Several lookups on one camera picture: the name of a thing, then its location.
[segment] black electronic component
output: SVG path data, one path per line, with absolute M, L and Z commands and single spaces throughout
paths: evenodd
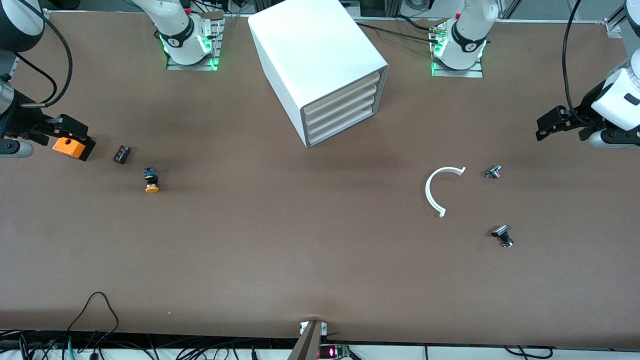
M 500 238 L 502 240 L 502 247 L 512 247 L 513 240 L 509 237 L 508 231 L 511 230 L 511 227 L 508 225 L 502 225 L 498 227 L 496 230 L 491 232 L 491 236 L 496 238 Z
M 342 359 L 349 356 L 349 348 L 342 345 L 320 345 L 318 359 Z
M 124 165 L 130 153 L 131 153 L 130 147 L 121 145 L 120 149 L 118 150 L 118 153 L 113 157 L 113 162 Z

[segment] cable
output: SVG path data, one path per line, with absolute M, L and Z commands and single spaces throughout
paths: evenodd
M 130 343 L 130 342 L 128 342 L 128 341 L 111 341 L 111 342 L 112 342 L 112 343 L 114 343 L 114 344 L 116 344 L 116 345 L 119 345 L 119 346 L 121 346 L 121 347 L 124 347 L 124 348 L 129 348 L 129 349 L 132 349 L 132 350 L 142 350 L 142 352 L 144 352 L 146 356 L 149 356 L 149 358 L 150 358 L 151 360 L 156 360 L 156 359 L 154 359 L 154 357 L 153 357 L 153 356 L 151 356 L 151 354 L 149 354 L 145 349 L 143 349 L 143 348 L 141 348 L 141 347 L 137 346 L 137 345 L 136 345 L 136 344 L 134 344 L 134 343 Z M 135 346 L 135 347 L 126 347 L 126 346 L 123 346 L 121 343 L 131 344 L 131 345 L 133 345 L 133 346 Z
M 122 0 L 122 2 L 123 2 L 123 3 L 125 3 L 125 4 L 127 4 L 127 5 L 129 5 L 129 6 L 133 6 L 133 7 L 135 7 L 135 8 L 142 9 L 140 6 L 138 6 L 138 5 L 134 4 L 134 3 L 130 3 L 130 2 L 128 2 L 127 0 Z
M 60 42 L 62 43 L 62 46 L 65 47 L 65 52 L 67 53 L 67 61 L 68 61 L 67 80 L 65 81 L 65 84 L 62 86 L 62 90 L 60 90 L 60 93 L 58 94 L 58 96 L 56 96 L 50 102 L 44 103 L 43 106 L 45 108 L 48 108 L 51 105 L 55 104 L 56 102 L 60 101 L 60 99 L 65 95 L 65 92 L 67 92 L 67 89 L 69 88 L 69 83 L 71 83 L 71 75 L 73 74 L 73 69 L 74 69 L 74 62 L 73 62 L 73 59 L 71 58 L 71 49 L 69 49 L 69 44 L 67 44 L 65 37 L 62 36 L 62 34 L 60 33 L 60 31 L 58 31 L 56 26 L 54 24 L 51 24 L 51 21 L 49 21 L 49 19 L 47 19 L 42 14 L 42 12 L 39 12 L 38 10 L 36 10 L 36 8 L 34 8 L 31 4 L 27 3 L 26 0 L 18 0 L 18 1 L 22 3 L 22 5 L 24 5 L 27 9 L 31 10 L 36 15 L 38 15 L 42 19 L 42 21 L 45 22 L 45 24 L 49 25 L 51 30 L 53 30 L 56 36 L 58 36 L 58 38 L 60 39 Z
M 564 79 L 564 94 L 566 96 L 566 102 L 569 105 L 569 110 L 571 114 L 583 125 L 588 125 L 588 123 L 582 120 L 578 113 L 575 111 L 573 107 L 573 102 L 571 101 L 571 94 L 569 91 L 569 77 L 566 72 L 566 44 L 569 39 L 569 31 L 571 30 L 571 24 L 573 24 L 573 18 L 575 17 L 575 12 L 578 10 L 578 5 L 582 0 L 576 0 L 575 5 L 573 6 L 573 10 L 571 11 L 571 15 L 569 15 L 569 21 L 566 23 L 566 30 L 564 31 L 564 39 L 562 42 L 562 76 Z
M 151 344 L 151 348 L 154 349 L 154 354 L 156 355 L 156 360 L 160 360 L 160 357 L 158 356 L 158 351 L 156 351 L 156 347 L 154 346 L 153 341 L 151 341 L 151 336 L 149 336 L 149 334 L 147 334 L 147 339 L 149 340 L 149 344 Z
M 388 30 L 388 29 L 383 29 L 383 28 L 379 28 L 377 26 L 372 26 L 372 25 L 367 25 L 367 24 L 362 24 L 361 22 L 357 22 L 358 25 L 360 26 L 364 26 L 365 28 L 369 28 L 369 29 L 373 29 L 373 30 L 378 30 L 378 31 L 384 31 L 386 33 L 390 33 L 393 35 L 398 35 L 399 37 L 406 37 L 406 38 L 412 38 L 412 39 L 416 39 L 416 40 L 422 40 L 422 41 L 426 41 L 426 42 L 430 42 L 432 44 L 437 44 L 438 41 L 435 39 L 429 39 L 429 38 L 421 38 L 421 37 L 415 37 L 413 35 L 409 35 L 409 34 L 404 34 L 404 33 L 398 33 L 396 31 L 392 31 L 392 30 Z
M 84 304 L 84 307 L 82 308 L 82 310 L 80 311 L 78 316 L 76 316 L 74 321 L 72 321 L 71 324 L 69 324 L 69 326 L 67 327 L 67 332 L 71 331 L 71 327 L 76 323 L 76 321 L 78 321 L 78 319 L 80 319 L 80 316 L 82 316 L 82 314 L 84 314 L 84 311 L 86 310 L 86 307 L 89 306 L 89 302 L 91 302 L 91 299 L 96 294 L 101 295 L 102 297 L 104 297 L 104 301 L 107 303 L 107 307 L 109 308 L 109 311 L 111 311 L 111 314 L 113 315 L 113 318 L 116 320 L 116 325 L 113 327 L 113 329 L 111 329 L 105 335 L 102 335 L 102 337 L 100 337 L 100 339 L 98 339 L 98 341 L 93 346 L 93 352 L 94 353 L 95 353 L 95 349 L 98 347 L 98 344 L 100 343 L 100 341 L 102 341 L 102 339 L 104 339 L 106 336 L 110 335 L 112 332 L 116 331 L 116 329 L 118 328 L 118 325 L 120 325 L 120 319 L 118 319 L 118 315 L 116 315 L 116 312 L 113 311 L 113 308 L 111 307 L 111 303 L 109 302 L 109 298 L 107 298 L 107 295 L 105 295 L 102 291 L 96 291 L 95 293 L 92 293 L 89 296 L 89 298 L 86 299 L 86 303 Z
M 238 357 L 238 353 L 236 352 L 236 346 L 233 343 L 231 344 L 231 348 L 234 349 L 234 355 L 236 356 L 236 360 L 240 360 L 240 358 Z
M 507 350 L 509 352 L 509 354 L 516 355 L 516 356 L 521 356 L 521 357 L 524 358 L 524 360 L 529 360 L 529 358 L 546 360 L 546 359 L 550 359 L 554 355 L 554 349 L 552 347 L 548 347 L 549 355 L 546 355 L 546 356 L 537 356 L 537 355 L 527 354 L 526 352 L 524 352 L 524 349 L 520 345 L 516 345 L 516 348 L 518 348 L 518 350 L 520 350 L 520 352 L 511 351 L 508 346 L 506 346 L 506 345 L 504 346 L 504 350 Z
M 16 57 L 18 57 L 18 59 L 22 60 L 22 62 L 24 62 L 25 64 L 29 65 L 33 70 L 39 72 L 41 75 L 43 75 L 45 78 L 47 78 L 51 82 L 51 85 L 53 86 L 53 91 L 51 91 L 51 95 L 49 95 L 48 98 L 46 98 L 45 100 L 43 100 L 41 102 L 47 102 L 47 101 L 53 99 L 53 97 L 56 95 L 56 92 L 58 92 L 58 84 L 56 84 L 56 81 L 53 80 L 53 78 L 49 74 L 47 74 L 46 72 L 41 70 L 36 65 L 33 65 L 29 60 L 25 59 L 19 53 L 13 53 L 13 54 L 16 55 Z
M 230 27 L 231 27 L 231 25 L 233 25 L 234 21 L 236 21 L 236 20 L 237 20 L 237 18 L 240 16 L 240 14 L 241 14 L 243 11 L 244 11 L 244 9 L 240 8 L 240 10 L 238 10 L 238 13 L 236 14 L 236 16 L 234 16 L 234 18 L 233 18 L 233 19 L 231 19 L 231 21 L 229 22 L 229 25 L 228 25 L 228 26 L 225 26 L 225 28 L 224 28 L 224 29 L 222 29 L 222 31 L 220 31 L 220 34 L 212 35 L 212 36 L 207 37 L 207 38 L 210 38 L 209 40 L 212 40 L 212 39 L 215 39 L 215 38 L 218 38 L 218 37 L 222 36 L 222 34 L 224 34 L 224 33 L 225 33 L 225 31 L 226 31 L 228 28 L 230 28 Z
M 253 342 L 251 342 L 251 360 L 258 360 L 258 353 L 255 352 L 255 347 L 253 346 Z
M 198 9 L 200 9 L 200 11 L 201 11 L 201 12 L 203 12 L 203 13 L 207 12 L 207 11 L 206 11 L 206 10 L 204 10 L 200 5 L 198 5 L 198 3 L 197 3 L 196 1 L 192 1 L 192 3 L 194 3 L 194 4 L 196 5 L 196 7 L 197 7 Z
M 194 3 L 196 3 L 196 4 L 204 5 L 204 6 L 205 6 L 205 9 L 207 9 L 207 10 L 208 10 L 208 8 L 214 8 L 214 9 L 218 9 L 218 10 L 224 10 L 223 8 L 221 8 L 221 7 L 219 7 L 219 6 L 215 6 L 215 5 L 213 5 L 213 4 L 208 4 L 208 5 L 207 5 L 207 4 L 205 4 L 205 3 L 201 2 L 201 1 L 197 1 L 197 0 L 191 0 L 191 1 L 192 1 L 192 2 L 194 2 Z
M 18 346 L 20 347 L 20 355 L 22 356 L 22 360 L 29 360 L 29 355 L 27 351 L 27 340 L 24 339 L 24 335 L 22 335 L 22 331 L 20 331 L 20 338 L 18 339 Z
M 67 345 L 69 346 L 69 349 L 67 349 L 69 351 L 69 359 L 76 360 L 76 357 L 74 356 L 74 347 L 71 346 L 71 336 L 69 336 L 69 339 L 67 340 Z
M 424 31 L 431 31 L 431 28 L 425 28 L 424 26 L 420 26 L 420 25 L 416 24 L 415 21 L 411 20 L 411 18 L 409 16 L 404 16 L 402 14 L 398 14 L 398 17 L 400 19 L 406 20 L 409 24 L 411 24 L 415 28 L 418 28 L 418 29 L 424 30 Z
M 50 344 L 49 347 L 47 348 L 47 350 L 43 350 L 44 354 L 42 355 L 42 358 L 40 360 L 49 360 L 49 351 L 51 351 L 51 349 L 53 348 L 53 346 L 55 346 L 57 340 L 60 339 L 60 337 L 56 337 Z
M 88 347 L 89 344 L 91 343 L 91 340 L 93 340 L 93 337 L 98 333 L 98 331 L 93 331 L 91 333 L 91 338 L 89 338 L 89 340 L 87 340 L 86 344 L 84 344 L 83 348 L 78 348 L 78 354 L 82 354 Z

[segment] black connector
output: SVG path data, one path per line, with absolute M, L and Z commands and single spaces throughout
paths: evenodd
M 253 343 L 251 344 L 251 360 L 258 360 L 258 354 L 255 352 Z

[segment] black cable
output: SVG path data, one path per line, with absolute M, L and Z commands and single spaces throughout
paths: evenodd
M 149 336 L 149 334 L 147 334 L 147 339 L 149 340 L 149 344 L 151 344 L 151 348 L 154 349 L 154 354 L 156 355 L 156 360 L 160 360 L 160 357 L 158 356 L 158 351 L 156 351 L 156 347 L 154 346 L 153 341 L 151 341 L 151 336 Z
M 238 357 L 238 353 L 236 352 L 236 346 L 233 343 L 231 344 L 231 348 L 234 350 L 234 355 L 236 356 L 236 360 L 240 360 L 240 358 Z
M 42 355 L 42 358 L 40 360 L 49 360 L 49 351 L 51 351 L 51 349 L 53 348 L 53 346 L 55 346 L 56 342 L 58 341 L 58 339 L 60 339 L 59 336 L 57 336 L 52 342 L 51 344 L 49 344 L 49 347 L 47 348 L 47 350 L 44 350 L 44 354 Z
M 84 307 L 82 308 L 82 310 L 80 311 L 78 316 L 76 316 L 74 321 L 72 321 L 69 324 L 69 326 L 67 327 L 67 332 L 71 331 L 71 327 L 76 323 L 76 321 L 78 321 L 78 319 L 80 319 L 80 316 L 82 316 L 82 314 L 84 314 L 84 311 L 86 310 L 86 307 L 89 306 L 89 302 L 91 302 L 91 299 L 96 294 L 101 295 L 102 297 L 104 297 L 104 301 L 107 303 L 107 307 L 109 308 L 109 311 L 111 311 L 111 314 L 113 315 L 113 318 L 116 320 L 116 325 L 113 327 L 113 329 L 111 329 L 105 335 L 102 335 L 102 337 L 100 337 L 100 339 L 98 339 L 98 341 L 96 341 L 95 345 L 93 346 L 93 352 L 94 353 L 95 353 L 95 349 L 98 347 L 98 344 L 100 344 L 100 341 L 102 341 L 106 336 L 109 336 L 112 332 L 116 331 L 116 329 L 118 328 L 118 325 L 120 325 L 120 319 L 118 319 L 118 315 L 116 315 L 116 312 L 113 311 L 113 308 L 111 307 L 111 303 L 109 302 L 109 298 L 107 298 L 107 295 L 105 295 L 102 291 L 96 291 L 95 293 L 92 293 L 89 296 L 89 298 L 86 299 L 86 303 L 84 304 Z
M 208 6 L 209 8 L 214 8 L 214 9 L 218 9 L 218 10 L 224 10 L 223 8 L 213 5 L 213 4 L 205 4 L 201 1 L 197 1 L 197 0 L 191 0 L 192 2 L 196 3 L 196 4 L 200 4 L 200 5 L 204 5 L 204 6 Z
M 571 101 L 571 93 L 569 91 L 569 77 L 566 72 L 566 44 L 569 39 L 569 31 L 571 30 L 571 24 L 573 24 L 573 18 L 575 17 L 575 12 L 578 10 L 578 5 L 582 0 L 576 0 L 575 5 L 573 6 L 573 10 L 571 11 L 571 15 L 569 15 L 569 21 L 566 23 L 566 30 L 564 31 L 564 39 L 562 41 L 562 76 L 564 79 L 564 94 L 566 96 L 566 102 L 569 105 L 569 110 L 571 114 L 583 125 L 587 125 L 587 122 L 582 120 L 578 113 L 575 111 L 573 107 L 573 102 Z
M 384 31 L 385 33 L 390 33 L 393 35 L 398 35 L 400 37 L 406 37 L 406 38 L 412 38 L 412 39 L 416 39 L 416 40 L 422 40 L 422 41 L 426 41 L 426 42 L 431 42 L 432 44 L 437 44 L 438 41 L 435 39 L 429 39 L 429 38 L 421 38 L 421 37 L 415 37 L 413 35 L 409 35 L 409 34 L 404 34 L 404 33 L 398 33 L 396 31 L 392 31 L 392 30 L 388 30 L 388 29 L 383 29 L 383 28 L 379 28 L 377 26 L 372 26 L 372 25 L 367 25 L 367 24 L 362 24 L 361 22 L 357 23 L 360 26 L 363 26 L 365 28 L 369 28 L 369 29 L 373 29 L 373 30 L 378 30 L 378 31 Z
M 142 352 L 144 352 L 146 356 L 149 356 L 149 358 L 150 358 L 151 360 L 156 360 L 156 359 L 154 359 L 154 357 L 153 357 L 153 356 L 151 356 L 151 354 L 149 354 L 145 349 L 143 349 L 143 348 L 141 348 L 141 347 L 137 346 L 137 345 L 136 345 L 136 344 L 134 344 L 134 343 L 130 343 L 130 342 L 128 342 L 128 341 L 111 341 L 111 342 L 112 342 L 112 343 L 114 343 L 114 344 L 116 344 L 116 345 L 119 345 L 119 346 L 124 347 L 124 348 L 131 349 L 131 350 L 142 350 Z M 123 346 L 121 343 L 131 344 L 131 345 L 133 345 L 133 346 L 135 346 L 135 347 L 126 347 L 126 346 Z
M 409 16 L 404 16 L 402 14 L 398 14 L 398 17 L 400 19 L 404 19 L 406 20 L 409 24 L 411 24 L 413 27 L 418 28 L 420 30 L 424 30 L 424 31 L 429 31 L 431 30 L 430 28 L 425 28 L 424 26 L 420 26 L 418 24 L 415 23 L 415 21 L 411 20 L 411 18 Z
M 134 4 L 134 3 L 130 3 L 130 2 L 128 2 L 127 0 L 122 0 L 122 2 L 123 2 L 123 3 L 125 3 L 125 4 L 127 4 L 127 5 L 129 5 L 129 6 L 133 6 L 133 7 L 136 7 L 136 8 L 142 9 L 140 6 L 138 6 L 138 5 Z
M 508 346 L 506 346 L 506 345 L 504 346 L 504 350 L 507 350 L 509 352 L 509 354 L 523 357 L 524 360 L 529 360 L 529 358 L 531 358 L 531 359 L 539 359 L 539 360 L 546 360 L 546 359 L 550 359 L 554 355 L 554 349 L 552 347 L 548 347 L 549 355 L 545 355 L 545 356 L 537 356 L 537 355 L 527 354 L 526 352 L 524 352 L 524 349 L 520 345 L 516 345 L 516 348 L 518 348 L 518 350 L 520 350 L 520 352 L 512 351 L 511 349 L 509 349 Z
M 251 360 L 258 360 L 258 353 L 255 352 L 255 347 L 253 346 L 253 342 L 251 342 Z
M 58 96 L 56 96 L 53 100 L 51 100 L 49 102 L 46 102 L 44 104 L 44 107 L 48 108 L 51 105 L 55 104 L 56 102 L 60 101 L 60 99 L 65 95 L 65 92 L 67 92 L 67 89 L 69 88 L 69 83 L 71 83 L 71 75 L 72 75 L 73 69 L 74 69 L 74 62 L 73 62 L 73 59 L 71 58 L 71 49 L 69 49 L 69 45 L 67 44 L 67 41 L 62 36 L 60 31 L 58 31 L 58 29 L 56 28 L 56 26 L 54 24 L 51 24 L 51 21 L 49 21 L 49 19 L 47 19 L 42 14 L 42 12 L 39 12 L 31 4 L 27 3 L 26 0 L 18 0 L 18 1 L 20 3 L 22 3 L 27 9 L 31 10 L 36 15 L 38 15 L 42 19 L 42 21 L 45 22 L 45 24 L 49 25 L 51 30 L 53 30 L 53 32 L 56 34 L 56 36 L 58 36 L 58 38 L 60 39 L 60 42 L 62 43 L 62 46 L 64 46 L 65 52 L 67 53 L 67 61 L 68 61 L 67 80 L 65 81 L 65 84 L 62 86 L 62 90 L 60 90 L 60 93 L 58 94 Z
M 98 331 L 93 331 L 91 333 L 91 337 L 89 338 L 89 340 L 87 340 L 86 344 L 84 344 L 83 348 L 78 348 L 78 354 L 82 354 L 88 347 L 89 344 L 91 343 L 91 340 L 93 340 L 93 337 L 98 333 Z
M 205 13 L 205 12 L 206 12 L 206 10 L 204 10 L 202 7 L 200 7 L 200 5 L 198 4 L 198 2 L 197 2 L 197 1 L 193 1 L 193 3 L 194 3 L 194 4 L 196 4 L 196 7 L 197 7 L 198 9 L 200 9 L 200 11 L 201 11 L 201 12 L 203 12 L 203 13 Z
M 227 360 L 227 358 L 229 357 L 229 349 L 226 347 L 223 347 L 223 349 L 225 349 L 227 351 L 227 354 L 225 355 L 225 358 L 222 360 Z M 218 355 L 218 351 L 220 351 L 220 348 L 218 348 L 216 350 L 216 352 L 213 354 L 213 359 L 212 360 L 216 360 L 216 356 Z
M 25 340 L 22 331 L 20 331 L 20 338 L 18 339 L 18 346 L 20 347 L 20 355 L 22 356 L 22 360 L 29 360 L 27 347 L 27 340 Z
M 69 336 L 67 336 L 66 341 L 62 341 L 62 360 L 65 360 L 65 346 L 67 346 L 67 342 L 69 341 Z
M 100 354 L 100 358 L 104 360 L 104 355 L 102 354 L 102 348 L 98 346 L 98 354 Z

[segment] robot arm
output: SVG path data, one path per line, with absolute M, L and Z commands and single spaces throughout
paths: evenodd
M 459 16 L 447 20 L 441 27 L 445 34 L 433 53 L 446 66 L 465 70 L 482 56 L 486 36 L 498 19 L 496 0 L 465 0 L 465 7 Z
M 133 0 L 154 22 L 164 51 L 178 64 L 192 65 L 211 53 L 211 20 L 187 15 L 179 0 Z
M 640 2 L 627 0 L 627 18 L 640 37 Z M 557 106 L 538 119 L 538 141 L 559 131 L 583 127 L 580 140 L 599 149 L 640 146 L 640 49 L 588 92 L 573 116 Z
M 43 32 L 44 16 L 37 0 L 0 1 L 0 50 L 28 51 L 41 39 Z M 43 114 L 41 108 L 55 101 L 37 104 L 11 87 L 9 80 L 8 74 L 0 78 L 0 158 L 26 158 L 33 153 L 30 143 L 12 139 L 20 137 L 46 146 L 49 137 L 53 136 L 75 146 L 79 152 L 73 157 L 85 161 L 95 145 L 87 135 L 87 126 L 68 115 L 53 118 Z

